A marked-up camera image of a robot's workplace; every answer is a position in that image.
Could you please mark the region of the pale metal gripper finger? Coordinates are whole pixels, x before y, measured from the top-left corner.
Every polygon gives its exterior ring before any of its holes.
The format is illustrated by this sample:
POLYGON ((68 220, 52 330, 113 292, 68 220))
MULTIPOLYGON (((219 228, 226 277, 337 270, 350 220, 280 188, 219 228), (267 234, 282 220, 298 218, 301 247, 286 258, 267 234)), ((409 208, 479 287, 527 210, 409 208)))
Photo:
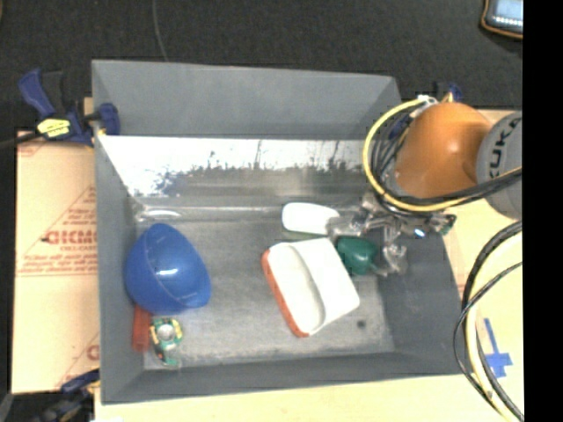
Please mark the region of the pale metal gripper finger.
POLYGON ((330 238, 366 237, 370 221, 370 215, 333 217, 327 223, 327 235, 330 238))
POLYGON ((398 243, 398 235, 384 232, 376 260, 376 274, 387 277, 390 274, 403 275, 408 269, 407 248, 398 243))

